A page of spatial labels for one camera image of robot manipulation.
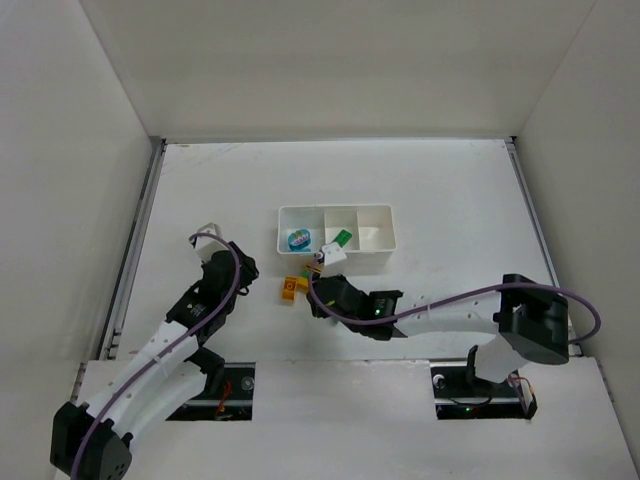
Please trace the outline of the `yellow rounded lego brick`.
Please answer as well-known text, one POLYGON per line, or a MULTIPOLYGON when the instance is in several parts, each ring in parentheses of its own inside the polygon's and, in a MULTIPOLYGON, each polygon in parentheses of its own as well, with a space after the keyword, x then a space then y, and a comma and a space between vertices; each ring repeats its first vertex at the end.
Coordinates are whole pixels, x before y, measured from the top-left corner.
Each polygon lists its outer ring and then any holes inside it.
POLYGON ((281 289, 281 299, 294 302, 299 293, 306 295, 309 290, 309 280, 306 277, 287 276, 281 289))

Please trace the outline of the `green lego plate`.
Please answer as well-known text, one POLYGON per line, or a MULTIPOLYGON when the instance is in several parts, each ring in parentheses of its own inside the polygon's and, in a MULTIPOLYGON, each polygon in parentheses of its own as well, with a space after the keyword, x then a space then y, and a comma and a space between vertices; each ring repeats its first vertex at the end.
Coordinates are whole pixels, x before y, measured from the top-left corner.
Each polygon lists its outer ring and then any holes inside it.
POLYGON ((350 242, 352 238, 353 238, 353 234, 350 231, 346 229, 341 229, 338 232, 338 234, 334 237, 332 242, 336 243, 341 249, 344 249, 345 246, 350 242))

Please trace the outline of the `blue curved lego brick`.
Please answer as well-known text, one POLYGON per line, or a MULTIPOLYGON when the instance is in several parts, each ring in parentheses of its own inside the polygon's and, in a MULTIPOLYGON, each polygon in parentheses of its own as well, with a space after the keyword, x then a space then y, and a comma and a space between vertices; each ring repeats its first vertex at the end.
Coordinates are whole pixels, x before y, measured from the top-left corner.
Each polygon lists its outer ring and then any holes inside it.
POLYGON ((311 243, 311 231, 306 228, 294 230, 287 237, 287 247, 290 252, 309 252, 311 243))

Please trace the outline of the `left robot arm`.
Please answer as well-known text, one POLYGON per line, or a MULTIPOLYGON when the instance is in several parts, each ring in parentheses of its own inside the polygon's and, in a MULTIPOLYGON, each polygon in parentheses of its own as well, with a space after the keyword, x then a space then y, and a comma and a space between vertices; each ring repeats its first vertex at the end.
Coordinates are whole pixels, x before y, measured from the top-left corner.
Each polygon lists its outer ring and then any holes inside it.
POLYGON ((214 250, 201 263, 201 279, 130 363, 103 390, 54 415, 50 462, 57 470, 72 479, 123 478, 142 435, 221 377, 224 361, 205 344, 259 272, 234 242, 209 238, 214 250))

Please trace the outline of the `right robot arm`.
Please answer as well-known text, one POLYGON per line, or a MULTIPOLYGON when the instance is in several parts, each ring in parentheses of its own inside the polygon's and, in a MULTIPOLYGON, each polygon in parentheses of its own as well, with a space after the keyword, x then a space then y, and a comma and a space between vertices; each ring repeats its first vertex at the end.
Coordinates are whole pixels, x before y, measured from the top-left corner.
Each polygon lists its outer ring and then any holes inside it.
POLYGON ((316 318, 331 318, 376 341, 408 339, 436 332, 491 335, 467 353, 467 381, 501 383, 528 364, 569 361, 568 301, 557 288, 508 274, 495 286, 440 300, 427 300, 399 313, 399 290, 356 288, 345 276, 317 277, 306 294, 316 318))

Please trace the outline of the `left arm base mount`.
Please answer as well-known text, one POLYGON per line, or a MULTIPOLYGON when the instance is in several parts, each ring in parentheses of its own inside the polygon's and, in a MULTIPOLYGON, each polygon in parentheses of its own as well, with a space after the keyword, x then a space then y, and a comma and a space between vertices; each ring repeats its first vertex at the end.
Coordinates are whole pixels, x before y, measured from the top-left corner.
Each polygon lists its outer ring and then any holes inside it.
POLYGON ((204 347, 189 358, 206 375, 204 390, 183 403, 167 421, 251 421, 256 364, 228 363, 204 347))

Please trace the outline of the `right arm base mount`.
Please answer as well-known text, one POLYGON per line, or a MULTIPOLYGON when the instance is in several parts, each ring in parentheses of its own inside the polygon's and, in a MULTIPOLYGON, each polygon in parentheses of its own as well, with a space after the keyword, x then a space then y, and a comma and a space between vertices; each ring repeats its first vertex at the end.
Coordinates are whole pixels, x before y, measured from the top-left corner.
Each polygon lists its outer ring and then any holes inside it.
POLYGON ((531 382, 519 370, 499 382, 475 377, 466 360, 430 364, 438 420, 532 420, 538 402, 531 382))

